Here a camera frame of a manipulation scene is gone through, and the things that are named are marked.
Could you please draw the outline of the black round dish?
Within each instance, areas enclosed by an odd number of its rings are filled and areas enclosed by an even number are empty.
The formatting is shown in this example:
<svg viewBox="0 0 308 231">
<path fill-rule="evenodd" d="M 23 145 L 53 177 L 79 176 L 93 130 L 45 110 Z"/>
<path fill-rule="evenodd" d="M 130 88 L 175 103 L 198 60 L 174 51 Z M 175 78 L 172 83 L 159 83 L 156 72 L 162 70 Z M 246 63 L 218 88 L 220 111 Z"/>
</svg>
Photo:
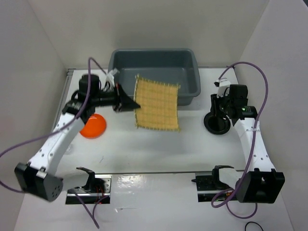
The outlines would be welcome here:
<svg viewBox="0 0 308 231">
<path fill-rule="evenodd" d="M 204 117 L 204 126 L 214 135 L 224 135 L 230 130 L 231 123 L 226 117 L 218 117 L 208 113 Z"/>
</svg>

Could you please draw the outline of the yellow woven bamboo mat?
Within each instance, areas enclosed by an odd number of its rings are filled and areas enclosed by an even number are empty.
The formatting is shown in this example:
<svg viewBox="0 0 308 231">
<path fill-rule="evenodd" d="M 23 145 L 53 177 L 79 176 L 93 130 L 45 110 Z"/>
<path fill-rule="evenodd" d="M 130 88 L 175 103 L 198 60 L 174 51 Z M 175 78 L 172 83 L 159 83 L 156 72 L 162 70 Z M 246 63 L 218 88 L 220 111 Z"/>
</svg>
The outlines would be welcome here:
<svg viewBox="0 0 308 231">
<path fill-rule="evenodd" d="M 179 84 L 135 77 L 133 100 L 140 105 L 134 110 L 135 126 L 158 131 L 180 131 L 178 119 Z"/>
</svg>

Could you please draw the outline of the orange plastic bowl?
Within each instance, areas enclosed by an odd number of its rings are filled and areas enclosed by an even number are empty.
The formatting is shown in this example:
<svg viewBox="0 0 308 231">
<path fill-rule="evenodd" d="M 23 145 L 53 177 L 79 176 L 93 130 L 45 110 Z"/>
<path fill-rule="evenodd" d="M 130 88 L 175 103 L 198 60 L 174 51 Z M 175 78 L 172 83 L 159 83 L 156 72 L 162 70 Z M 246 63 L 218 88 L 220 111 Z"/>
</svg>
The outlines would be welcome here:
<svg viewBox="0 0 308 231">
<path fill-rule="evenodd" d="M 93 114 L 79 133 L 84 138 L 95 139 L 100 137 L 106 128 L 107 123 L 105 118 L 100 114 Z"/>
</svg>

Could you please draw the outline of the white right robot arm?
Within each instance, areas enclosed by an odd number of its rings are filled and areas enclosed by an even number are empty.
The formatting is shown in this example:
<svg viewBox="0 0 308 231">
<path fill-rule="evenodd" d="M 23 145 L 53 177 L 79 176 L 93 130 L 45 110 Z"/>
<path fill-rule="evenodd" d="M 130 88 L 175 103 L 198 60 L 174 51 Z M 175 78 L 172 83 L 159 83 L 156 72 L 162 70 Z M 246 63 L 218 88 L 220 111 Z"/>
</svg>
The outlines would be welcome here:
<svg viewBox="0 0 308 231">
<path fill-rule="evenodd" d="M 285 177 L 271 162 L 262 139 L 259 112 L 248 105 L 246 85 L 215 82 L 218 91 L 211 95 L 208 130 L 217 135 L 234 127 L 241 142 L 246 166 L 243 172 L 231 166 L 215 166 L 211 184 L 216 189 L 225 185 L 235 191 L 240 203 L 273 204 L 278 197 Z"/>
</svg>

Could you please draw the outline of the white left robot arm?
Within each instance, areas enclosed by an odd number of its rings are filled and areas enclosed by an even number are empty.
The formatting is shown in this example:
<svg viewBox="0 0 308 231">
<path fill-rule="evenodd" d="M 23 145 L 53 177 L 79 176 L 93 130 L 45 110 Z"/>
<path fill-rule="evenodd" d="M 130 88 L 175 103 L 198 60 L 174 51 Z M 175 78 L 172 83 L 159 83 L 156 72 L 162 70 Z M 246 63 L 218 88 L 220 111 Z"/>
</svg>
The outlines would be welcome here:
<svg viewBox="0 0 308 231">
<path fill-rule="evenodd" d="M 95 178 L 95 172 L 78 167 L 79 172 L 70 177 L 57 177 L 57 167 L 75 136 L 84 128 L 97 107 L 112 106 L 115 112 L 133 111 L 140 105 L 130 98 L 119 83 L 106 83 L 101 89 L 97 75 L 84 74 L 79 88 L 68 101 L 54 135 L 47 138 L 39 151 L 26 163 L 15 167 L 15 175 L 21 189 L 46 201 L 54 201 L 62 191 L 79 186 L 84 192 L 104 189 L 104 181 Z"/>
</svg>

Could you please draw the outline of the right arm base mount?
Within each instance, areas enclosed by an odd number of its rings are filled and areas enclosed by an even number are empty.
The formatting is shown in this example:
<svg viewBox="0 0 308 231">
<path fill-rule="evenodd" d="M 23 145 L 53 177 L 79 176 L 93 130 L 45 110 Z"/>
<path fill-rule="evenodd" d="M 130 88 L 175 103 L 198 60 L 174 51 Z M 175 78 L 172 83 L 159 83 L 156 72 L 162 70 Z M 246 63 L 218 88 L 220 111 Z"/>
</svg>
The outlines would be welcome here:
<svg viewBox="0 0 308 231">
<path fill-rule="evenodd" d="M 196 173 L 191 181 L 196 185 L 198 202 L 211 202 L 217 193 L 229 188 L 226 184 L 214 183 L 211 172 Z"/>
</svg>

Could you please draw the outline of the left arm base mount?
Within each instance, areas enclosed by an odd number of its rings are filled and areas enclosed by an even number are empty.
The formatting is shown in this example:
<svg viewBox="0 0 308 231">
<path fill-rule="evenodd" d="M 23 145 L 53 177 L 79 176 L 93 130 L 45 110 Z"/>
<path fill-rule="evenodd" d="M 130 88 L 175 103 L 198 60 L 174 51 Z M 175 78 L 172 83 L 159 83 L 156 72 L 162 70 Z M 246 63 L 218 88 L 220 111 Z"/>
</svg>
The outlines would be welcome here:
<svg viewBox="0 0 308 231">
<path fill-rule="evenodd" d="M 81 202 L 76 198 L 75 193 L 82 199 L 85 204 L 110 204 L 112 175 L 96 174 L 95 178 L 99 180 L 99 184 L 92 187 L 91 189 L 84 189 L 83 186 L 77 186 L 70 189 L 66 194 L 65 204 L 81 204 Z"/>
</svg>

